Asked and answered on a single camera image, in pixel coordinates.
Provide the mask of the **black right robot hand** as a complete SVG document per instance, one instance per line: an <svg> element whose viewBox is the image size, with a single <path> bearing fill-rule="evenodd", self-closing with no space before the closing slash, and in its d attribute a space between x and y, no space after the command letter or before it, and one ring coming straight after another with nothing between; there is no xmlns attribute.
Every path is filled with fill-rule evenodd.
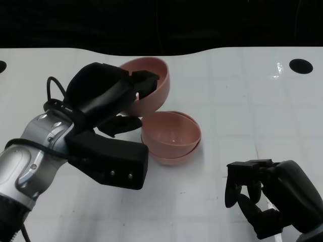
<svg viewBox="0 0 323 242"><path fill-rule="evenodd" d="M322 241L322 198L295 161L249 160L227 169L225 206L238 204L258 239L291 225L298 241Z"/></svg>

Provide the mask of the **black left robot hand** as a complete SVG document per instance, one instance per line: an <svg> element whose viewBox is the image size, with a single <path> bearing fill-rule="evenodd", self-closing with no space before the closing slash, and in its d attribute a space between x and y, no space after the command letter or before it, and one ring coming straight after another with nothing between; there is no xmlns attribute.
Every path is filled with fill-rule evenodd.
<svg viewBox="0 0 323 242"><path fill-rule="evenodd" d="M84 120L84 128L98 128L110 137L142 126L132 114L121 116L136 99L157 89L159 75L146 71L129 73L119 67L91 63L70 81L64 95L66 103Z"/></svg>

